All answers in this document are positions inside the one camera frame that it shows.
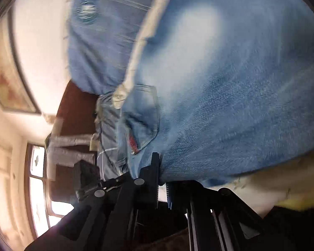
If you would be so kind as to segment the grey-blue star bedsheet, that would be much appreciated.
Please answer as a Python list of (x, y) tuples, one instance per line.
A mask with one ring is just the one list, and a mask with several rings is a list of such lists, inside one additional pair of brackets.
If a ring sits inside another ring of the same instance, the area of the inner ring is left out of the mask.
[(79, 160), (96, 163), (103, 181), (127, 172), (125, 150), (118, 148), (117, 123), (121, 110), (113, 104), (113, 94), (96, 102), (96, 132), (93, 134), (50, 135), (47, 148), (48, 178), (56, 179), (58, 165), (72, 168)]

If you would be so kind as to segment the wooden framed window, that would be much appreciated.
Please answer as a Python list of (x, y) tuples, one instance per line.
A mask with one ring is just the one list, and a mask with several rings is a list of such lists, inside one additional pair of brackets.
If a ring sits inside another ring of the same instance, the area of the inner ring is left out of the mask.
[(28, 143), (25, 155), (24, 189), (28, 221), (33, 237), (37, 238), (73, 210), (66, 202), (52, 201), (46, 170), (46, 150)]

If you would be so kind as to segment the blue plaid blanket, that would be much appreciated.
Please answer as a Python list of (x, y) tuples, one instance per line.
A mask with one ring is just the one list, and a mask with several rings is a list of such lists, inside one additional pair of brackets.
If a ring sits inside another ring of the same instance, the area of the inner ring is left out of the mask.
[(73, 0), (68, 68), (81, 91), (115, 91), (126, 74), (136, 36), (153, 0)]

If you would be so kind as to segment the framed wall picture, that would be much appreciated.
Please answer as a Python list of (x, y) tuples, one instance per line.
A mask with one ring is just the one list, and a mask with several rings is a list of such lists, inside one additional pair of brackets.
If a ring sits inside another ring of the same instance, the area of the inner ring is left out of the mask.
[(41, 114), (22, 72), (12, 9), (0, 18), (0, 106), (7, 112)]

